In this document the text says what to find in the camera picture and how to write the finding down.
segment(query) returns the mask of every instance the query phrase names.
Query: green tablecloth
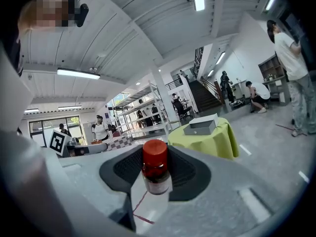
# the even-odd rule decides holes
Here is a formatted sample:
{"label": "green tablecloth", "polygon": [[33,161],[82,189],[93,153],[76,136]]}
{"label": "green tablecloth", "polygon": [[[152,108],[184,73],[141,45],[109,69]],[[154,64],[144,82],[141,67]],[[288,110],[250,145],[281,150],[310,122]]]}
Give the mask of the green tablecloth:
{"label": "green tablecloth", "polygon": [[172,131],[168,144],[227,159],[239,156],[233,129],[225,118],[219,118],[217,127],[210,135],[185,135],[183,129],[187,126]]}

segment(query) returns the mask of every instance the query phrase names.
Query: checkered cloth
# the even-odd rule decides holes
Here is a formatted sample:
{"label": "checkered cloth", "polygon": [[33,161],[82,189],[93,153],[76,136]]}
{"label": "checkered cloth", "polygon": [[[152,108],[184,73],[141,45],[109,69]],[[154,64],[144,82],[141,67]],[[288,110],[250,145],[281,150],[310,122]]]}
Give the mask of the checkered cloth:
{"label": "checkered cloth", "polygon": [[103,141],[103,143],[107,143],[109,145],[107,151],[124,148],[126,146],[132,145],[133,138],[127,136],[114,137],[108,140]]}

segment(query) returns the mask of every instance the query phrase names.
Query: staircase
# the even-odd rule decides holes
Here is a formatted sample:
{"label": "staircase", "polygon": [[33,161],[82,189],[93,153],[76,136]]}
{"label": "staircase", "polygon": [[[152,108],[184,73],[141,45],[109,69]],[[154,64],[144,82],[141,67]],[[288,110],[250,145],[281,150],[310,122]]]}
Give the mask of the staircase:
{"label": "staircase", "polygon": [[222,105],[222,103],[218,101],[218,99],[197,80],[189,83],[189,86],[199,112],[203,112]]}

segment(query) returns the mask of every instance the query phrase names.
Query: upper floor railing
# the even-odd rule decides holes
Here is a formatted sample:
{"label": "upper floor railing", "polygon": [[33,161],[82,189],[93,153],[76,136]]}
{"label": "upper floor railing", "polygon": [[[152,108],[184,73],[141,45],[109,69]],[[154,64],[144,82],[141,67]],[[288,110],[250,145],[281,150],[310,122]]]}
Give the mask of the upper floor railing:
{"label": "upper floor railing", "polygon": [[203,86],[207,88],[208,91],[211,92],[213,96],[215,96],[218,99],[218,101],[220,101],[222,104],[225,104],[225,100],[223,98],[221,88],[217,81],[215,81],[213,84],[209,82],[208,80],[204,79],[203,77],[201,77],[200,80]]}
{"label": "upper floor railing", "polygon": [[196,49],[196,55],[194,58],[194,68],[193,68],[193,74],[194,74],[195,78],[198,78],[198,71],[199,71],[199,67],[201,65],[203,50],[204,50],[204,47],[200,47],[200,48]]}
{"label": "upper floor railing", "polygon": [[174,80],[174,81],[166,84],[165,86],[166,86],[167,90],[172,90],[172,89],[179,87],[181,85],[183,85],[182,81],[180,79],[177,79],[177,80]]}

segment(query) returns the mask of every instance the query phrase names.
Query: brown glass bottle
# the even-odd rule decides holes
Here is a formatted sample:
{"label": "brown glass bottle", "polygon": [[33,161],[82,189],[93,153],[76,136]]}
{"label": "brown glass bottle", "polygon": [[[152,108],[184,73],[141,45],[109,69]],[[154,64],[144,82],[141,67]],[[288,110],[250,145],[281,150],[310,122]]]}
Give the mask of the brown glass bottle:
{"label": "brown glass bottle", "polygon": [[161,140],[150,140],[143,146],[143,176],[148,192],[161,195],[169,189],[167,145]]}

